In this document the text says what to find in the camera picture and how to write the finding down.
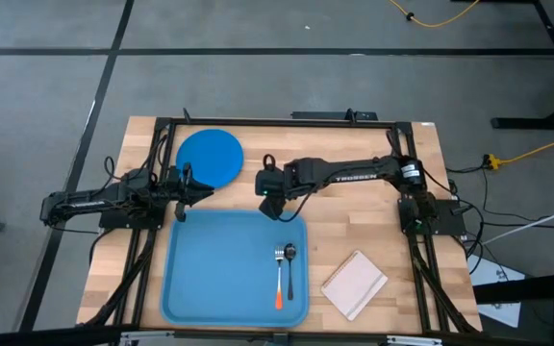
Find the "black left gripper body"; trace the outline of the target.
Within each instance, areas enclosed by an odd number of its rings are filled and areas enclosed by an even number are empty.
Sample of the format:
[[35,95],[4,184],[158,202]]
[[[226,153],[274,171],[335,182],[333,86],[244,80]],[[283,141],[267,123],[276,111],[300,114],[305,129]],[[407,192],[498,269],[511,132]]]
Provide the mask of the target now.
[[175,201],[175,217],[179,222],[185,222],[187,215],[186,206],[191,205],[189,194],[189,182],[191,179],[191,165],[186,162],[182,169],[170,166],[164,180],[164,188],[169,201]]

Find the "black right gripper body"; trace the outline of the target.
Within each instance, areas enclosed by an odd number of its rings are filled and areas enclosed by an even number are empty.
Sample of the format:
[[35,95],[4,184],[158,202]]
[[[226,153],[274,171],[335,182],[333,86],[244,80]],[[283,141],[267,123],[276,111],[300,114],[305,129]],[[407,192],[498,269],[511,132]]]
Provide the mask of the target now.
[[258,196],[284,197],[284,172],[274,165],[260,170],[255,177],[255,193]]

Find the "blue round plate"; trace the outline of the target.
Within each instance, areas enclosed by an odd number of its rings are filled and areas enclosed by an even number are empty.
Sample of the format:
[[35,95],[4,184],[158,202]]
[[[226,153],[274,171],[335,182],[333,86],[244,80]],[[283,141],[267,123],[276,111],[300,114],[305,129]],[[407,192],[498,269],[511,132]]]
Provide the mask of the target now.
[[222,188],[238,176],[243,162],[243,150],[235,136],[220,129],[208,129],[183,141],[175,165],[182,169],[189,163],[195,181]]

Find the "black spoon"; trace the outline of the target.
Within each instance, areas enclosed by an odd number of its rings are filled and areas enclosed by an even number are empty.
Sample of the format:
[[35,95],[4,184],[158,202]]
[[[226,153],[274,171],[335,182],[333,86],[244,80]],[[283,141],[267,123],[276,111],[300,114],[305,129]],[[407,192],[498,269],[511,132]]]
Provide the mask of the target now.
[[292,261],[296,256],[296,249],[292,243],[288,243],[285,247],[285,257],[289,263],[289,279],[288,279],[288,299],[293,299],[293,284],[292,284]]

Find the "clear fork with orange handle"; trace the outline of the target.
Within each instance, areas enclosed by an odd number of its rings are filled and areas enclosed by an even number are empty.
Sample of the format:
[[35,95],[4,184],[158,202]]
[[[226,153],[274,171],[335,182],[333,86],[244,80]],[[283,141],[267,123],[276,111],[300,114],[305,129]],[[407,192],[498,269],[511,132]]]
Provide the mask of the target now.
[[277,246],[275,248],[275,260],[277,262],[277,287],[275,297],[275,308],[281,310],[283,308],[283,295],[282,295],[282,261],[285,258],[285,249],[283,246]]

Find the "blue plastic tray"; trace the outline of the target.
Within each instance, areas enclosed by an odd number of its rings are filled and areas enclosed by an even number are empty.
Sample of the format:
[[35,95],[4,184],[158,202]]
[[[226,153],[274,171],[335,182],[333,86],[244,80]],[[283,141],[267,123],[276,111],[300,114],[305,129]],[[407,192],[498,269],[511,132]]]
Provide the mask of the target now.
[[[283,308],[275,308],[275,248],[292,243],[282,261]],[[172,325],[276,327],[300,325],[309,311],[307,225],[273,221],[256,210],[191,210],[171,228],[160,310]]]

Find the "white spiral notebook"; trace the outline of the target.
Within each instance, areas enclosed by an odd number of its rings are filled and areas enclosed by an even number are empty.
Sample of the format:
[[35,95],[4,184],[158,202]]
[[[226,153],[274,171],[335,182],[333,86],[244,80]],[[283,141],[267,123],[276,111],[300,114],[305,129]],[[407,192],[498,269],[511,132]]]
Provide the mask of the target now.
[[356,250],[327,279],[320,291],[348,321],[353,321],[388,280],[388,276],[365,254]]

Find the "white paper sheet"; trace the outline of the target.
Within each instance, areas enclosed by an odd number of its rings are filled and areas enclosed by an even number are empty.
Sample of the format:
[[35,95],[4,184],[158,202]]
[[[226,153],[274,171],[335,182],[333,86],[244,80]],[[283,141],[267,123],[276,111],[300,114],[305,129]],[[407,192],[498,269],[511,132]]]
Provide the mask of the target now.
[[[471,271],[470,278],[474,286],[521,281],[525,278],[523,273],[475,255],[467,260],[467,268]],[[521,303],[478,304],[477,308],[480,314],[488,318],[512,328],[518,327]]]

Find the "black furniture bar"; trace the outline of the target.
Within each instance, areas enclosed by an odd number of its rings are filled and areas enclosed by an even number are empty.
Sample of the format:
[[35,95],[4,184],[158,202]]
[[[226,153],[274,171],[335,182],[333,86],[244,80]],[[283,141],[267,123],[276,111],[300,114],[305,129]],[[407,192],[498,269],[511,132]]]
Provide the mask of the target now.
[[481,305],[547,300],[553,302],[553,320],[549,326],[554,338],[554,275],[531,277],[519,281],[476,285],[476,302]]

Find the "black aluminium table frame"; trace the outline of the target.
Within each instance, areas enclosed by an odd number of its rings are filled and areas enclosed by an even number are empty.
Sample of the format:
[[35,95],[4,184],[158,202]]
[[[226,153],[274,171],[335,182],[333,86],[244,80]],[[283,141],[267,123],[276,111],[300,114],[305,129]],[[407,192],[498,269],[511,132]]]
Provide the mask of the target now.
[[[158,117],[130,117],[119,151],[115,172],[139,166],[150,149],[153,130]],[[254,176],[262,168],[262,158],[271,153],[281,164],[301,157],[322,157],[325,160],[345,161],[383,156],[390,153],[385,130],[350,126],[347,121],[292,119],[228,119],[195,118],[191,124],[176,124],[171,161],[182,141],[200,130],[224,128],[239,138],[244,151],[242,172],[231,185],[214,196],[196,204],[198,209],[257,210],[262,198],[254,196]],[[405,130],[400,142],[403,151],[415,147],[423,165],[438,181],[447,184],[437,129],[433,123],[411,125],[413,144],[405,144]],[[311,197],[301,211],[308,225],[308,255],[310,265],[310,310],[306,319],[293,329],[256,327],[191,327],[192,332],[268,332],[290,342],[313,340],[328,334],[329,341],[337,341],[337,334],[345,334],[346,341],[367,334],[421,334],[419,309],[415,293],[414,271],[407,239],[399,228],[397,193],[382,182],[333,185]],[[173,208],[169,207],[165,226],[158,230],[155,250],[148,274],[143,300],[140,328],[171,330],[188,329],[169,325],[159,312],[160,290],[163,283],[167,240],[173,222]],[[118,229],[96,243],[92,263],[79,307],[77,321],[86,322],[106,303],[122,279],[132,230]],[[448,235],[433,236],[441,285],[451,302],[466,321],[482,331],[473,286],[466,266],[461,243]],[[371,299],[361,314],[348,322],[320,292],[322,284],[354,250],[361,250],[389,280]]]

